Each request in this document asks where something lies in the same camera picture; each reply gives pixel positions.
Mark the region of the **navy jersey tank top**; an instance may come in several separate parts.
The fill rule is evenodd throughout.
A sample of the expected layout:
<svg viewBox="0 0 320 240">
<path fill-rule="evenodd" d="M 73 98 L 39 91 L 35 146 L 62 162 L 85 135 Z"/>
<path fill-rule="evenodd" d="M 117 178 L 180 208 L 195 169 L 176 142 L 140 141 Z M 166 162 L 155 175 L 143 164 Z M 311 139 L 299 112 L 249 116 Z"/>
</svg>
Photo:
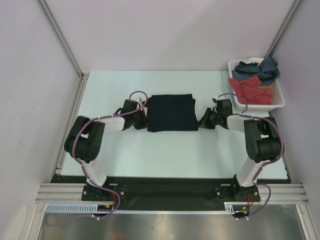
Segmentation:
<svg viewBox="0 0 320 240">
<path fill-rule="evenodd" d="M 195 113 L 196 100 L 188 94 L 161 94 L 148 98 L 147 131 L 157 132 L 196 132 L 199 129 Z"/>
</svg>

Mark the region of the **blue-grey tank top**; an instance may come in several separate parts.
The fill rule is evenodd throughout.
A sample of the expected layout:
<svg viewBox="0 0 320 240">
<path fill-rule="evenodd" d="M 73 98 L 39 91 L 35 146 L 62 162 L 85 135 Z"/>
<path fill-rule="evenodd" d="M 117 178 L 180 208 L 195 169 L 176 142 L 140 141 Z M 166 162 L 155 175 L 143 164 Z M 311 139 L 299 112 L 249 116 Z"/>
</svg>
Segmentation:
<svg viewBox="0 0 320 240">
<path fill-rule="evenodd" d="M 251 77 L 258 77 L 261 86 L 269 86 L 275 82 L 280 75 L 278 63 L 272 56 L 268 56 L 262 63 L 247 64 L 241 61 L 232 71 L 233 78 L 239 82 Z"/>
</svg>

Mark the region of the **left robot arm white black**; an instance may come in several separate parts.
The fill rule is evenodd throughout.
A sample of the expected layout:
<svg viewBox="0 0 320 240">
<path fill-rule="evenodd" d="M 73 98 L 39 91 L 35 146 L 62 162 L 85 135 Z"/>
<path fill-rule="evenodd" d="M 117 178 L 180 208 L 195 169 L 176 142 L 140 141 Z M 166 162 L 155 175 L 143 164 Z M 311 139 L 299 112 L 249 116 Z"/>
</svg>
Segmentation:
<svg viewBox="0 0 320 240">
<path fill-rule="evenodd" d="M 140 97 L 126 99 L 123 107 L 110 116 L 90 119 L 78 116 L 64 142 L 64 151 L 80 164 L 86 181 L 94 186 L 93 194 L 100 200 L 110 196 L 111 188 L 105 184 L 107 175 L 100 167 L 98 155 L 103 137 L 107 133 L 120 132 L 134 127 L 137 130 L 148 126 L 144 110 L 146 101 Z"/>
</svg>

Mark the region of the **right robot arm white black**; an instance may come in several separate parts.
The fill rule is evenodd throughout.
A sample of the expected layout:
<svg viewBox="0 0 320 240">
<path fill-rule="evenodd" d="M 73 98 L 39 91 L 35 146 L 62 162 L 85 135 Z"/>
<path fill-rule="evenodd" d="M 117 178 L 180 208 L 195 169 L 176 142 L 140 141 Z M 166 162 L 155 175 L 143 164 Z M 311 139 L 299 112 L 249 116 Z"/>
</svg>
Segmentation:
<svg viewBox="0 0 320 240">
<path fill-rule="evenodd" d="M 247 160 L 235 175 L 230 188 L 231 196 L 242 201 L 249 194 L 249 187 L 257 183 L 265 166 L 277 162 L 283 155 L 285 145 L 274 117 L 249 116 L 233 113 L 230 99 L 213 99 L 214 106 L 208 107 L 198 122 L 199 126 L 213 130 L 220 126 L 227 130 L 244 133 Z"/>
</svg>

